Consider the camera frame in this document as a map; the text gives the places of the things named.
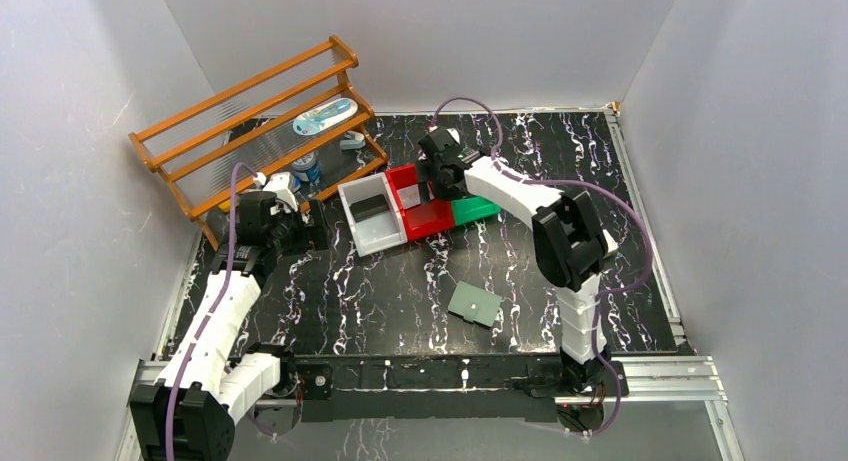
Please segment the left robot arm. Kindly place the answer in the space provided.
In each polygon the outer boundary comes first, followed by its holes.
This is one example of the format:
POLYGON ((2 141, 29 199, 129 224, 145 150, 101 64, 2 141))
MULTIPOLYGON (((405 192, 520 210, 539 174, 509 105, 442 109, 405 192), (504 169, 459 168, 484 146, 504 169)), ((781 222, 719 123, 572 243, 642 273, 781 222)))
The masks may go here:
POLYGON ((129 408, 144 460, 225 460, 240 420, 265 395, 300 394, 305 381, 285 346, 255 343, 231 354, 246 316, 284 256, 328 246, 323 204, 307 211, 274 191, 232 202, 229 229, 210 266, 203 300, 170 361, 136 385, 129 408))

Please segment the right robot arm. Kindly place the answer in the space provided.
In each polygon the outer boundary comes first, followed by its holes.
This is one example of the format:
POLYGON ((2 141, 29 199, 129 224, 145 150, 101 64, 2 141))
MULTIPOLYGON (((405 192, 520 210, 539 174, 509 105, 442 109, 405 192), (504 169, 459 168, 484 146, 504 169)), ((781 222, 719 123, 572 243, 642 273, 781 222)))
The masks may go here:
POLYGON ((554 286, 562 326, 561 353, 584 365, 605 340, 593 326, 605 259, 615 244, 601 228, 588 194, 570 197, 537 183, 491 155, 458 141, 452 129, 431 128, 418 141, 420 185, 433 197, 456 201, 482 197, 530 228, 538 270, 554 286))

